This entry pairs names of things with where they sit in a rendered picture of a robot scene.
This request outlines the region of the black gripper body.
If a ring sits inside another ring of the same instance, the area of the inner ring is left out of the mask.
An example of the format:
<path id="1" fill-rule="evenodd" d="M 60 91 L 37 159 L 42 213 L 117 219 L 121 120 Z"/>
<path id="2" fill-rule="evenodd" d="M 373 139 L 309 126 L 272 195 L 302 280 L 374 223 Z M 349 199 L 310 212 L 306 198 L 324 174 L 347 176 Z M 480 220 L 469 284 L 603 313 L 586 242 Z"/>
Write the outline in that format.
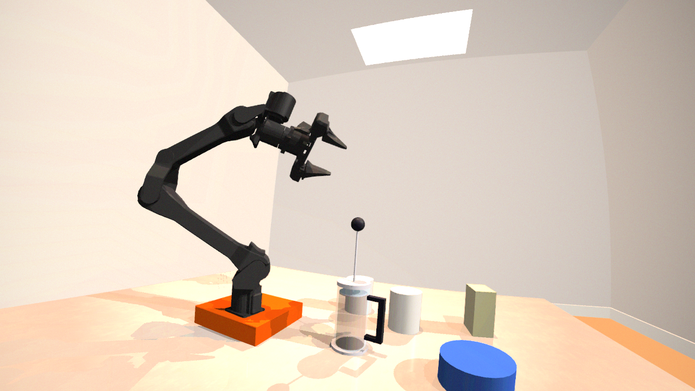
<path id="1" fill-rule="evenodd" d="M 311 149 L 316 142 L 316 138 L 324 135 L 325 131 L 327 130 L 327 126 L 328 115 L 325 113 L 317 113 L 313 123 L 311 124 L 310 136 L 309 134 L 302 134 L 301 132 L 294 130 L 294 127 L 292 126 L 290 126 L 290 128 L 285 128 L 278 149 L 280 149 L 280 152 L 283 154 L 286 151 L 297 156 L 289 175 L 292 180 L 300 181 L 303 175 L 305 175 L 306 159 L 308 158 Z M 305 150 L 306 153 L 304 153 Z"/>

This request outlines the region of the blue cylinder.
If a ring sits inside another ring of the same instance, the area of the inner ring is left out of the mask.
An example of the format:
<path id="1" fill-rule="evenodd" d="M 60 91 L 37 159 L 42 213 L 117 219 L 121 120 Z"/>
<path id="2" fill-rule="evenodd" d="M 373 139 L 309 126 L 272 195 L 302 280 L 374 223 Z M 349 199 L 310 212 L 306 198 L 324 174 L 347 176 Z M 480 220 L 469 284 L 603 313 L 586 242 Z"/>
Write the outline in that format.
<path id="1" fill-rule="evenodd" d="M 437 377 L 446 391 L 514 391 L 516 369 L 501 349 L 452 340 L 441 345 Z"/>

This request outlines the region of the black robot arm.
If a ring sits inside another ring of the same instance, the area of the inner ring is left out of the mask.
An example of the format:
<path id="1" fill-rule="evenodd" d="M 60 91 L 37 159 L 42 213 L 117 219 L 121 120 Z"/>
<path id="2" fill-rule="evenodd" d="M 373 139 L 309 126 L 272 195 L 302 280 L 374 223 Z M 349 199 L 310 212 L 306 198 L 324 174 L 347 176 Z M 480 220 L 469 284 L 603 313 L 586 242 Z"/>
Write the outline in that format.
<path id="1" fill-rule="evenodd" d="M 231 307 L 225 311 L 246 318 L 263 312 L 261 280 L 270 273 L 270 259 L 254 242 L 247 247 L 221 231 L 195 211 L 177 194 L 180 166 L 209 149 L 227 141 L 250 136 L 257 148 L 259 141 L 277 148 L 296 100 L 288 92 L 270 91 L 266 104 L 244 105 L 226 113 L 216 124 L 161 149 L 137 191 L 137 202 L 146 210 L 175 221 L 218 250 L 238 269 L 232 278 Z M 256 118 L 257 117 L 257 118 Z M 256 129 L 256 131 L 255 131 Z M 254 132 L 255 131 L 255 132 Z"/>

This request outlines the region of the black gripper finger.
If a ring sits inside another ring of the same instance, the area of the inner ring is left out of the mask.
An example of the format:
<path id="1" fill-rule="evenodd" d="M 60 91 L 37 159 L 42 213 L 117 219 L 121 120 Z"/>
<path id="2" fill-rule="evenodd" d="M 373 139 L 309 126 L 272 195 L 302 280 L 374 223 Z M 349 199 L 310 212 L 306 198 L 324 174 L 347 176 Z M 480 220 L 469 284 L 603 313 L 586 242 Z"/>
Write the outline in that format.
<path id="1" fill-rule="evenodd" d="M 303 175 L 302 180 L 304 180 L 305 178 L 309 178 L 310 176 L 328 176 L 328 175 L 332 175 L 332 173 L 321 168 L 321 167 L 313 165 L 310 161 L 307 161 L 305 175 Z"/>
<path id="2" fill-rule="evenodd" d="M 330 122 L 328 122 L 327 130 L 322 136 L 322 141 L 328 144 L 332 144 L 337 148 L 347 149 L 346 145 L 342 143 L 341 140 L 339 140 L 339 138 L 336 135 L 334 135 L 334 133 L 330 129 Z"/>

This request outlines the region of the glass french press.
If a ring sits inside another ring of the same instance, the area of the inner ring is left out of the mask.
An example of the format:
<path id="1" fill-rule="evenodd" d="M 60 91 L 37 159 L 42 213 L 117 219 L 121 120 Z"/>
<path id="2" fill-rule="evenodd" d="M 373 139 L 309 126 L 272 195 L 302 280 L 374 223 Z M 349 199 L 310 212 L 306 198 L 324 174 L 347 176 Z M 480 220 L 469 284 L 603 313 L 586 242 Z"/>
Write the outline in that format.
<path id="1" fill-rule="evenodd" d="M 351 227 L 357 232 L 354 278 L 339 278 L 337 280 L 337 313 L 331 342 L 333 351 L 344 356 L 357 356 L 366 353 L 368 342 L 384 343 L 386 316 L 386 298 L 370 295 L 371 282 L 356 278 L 358 232 L 363 230 L 365 222 L 360 217 L 354 218 L 351 221 Z M 379 302 L 376 336 L 367 334 L 369 300 Z"/>

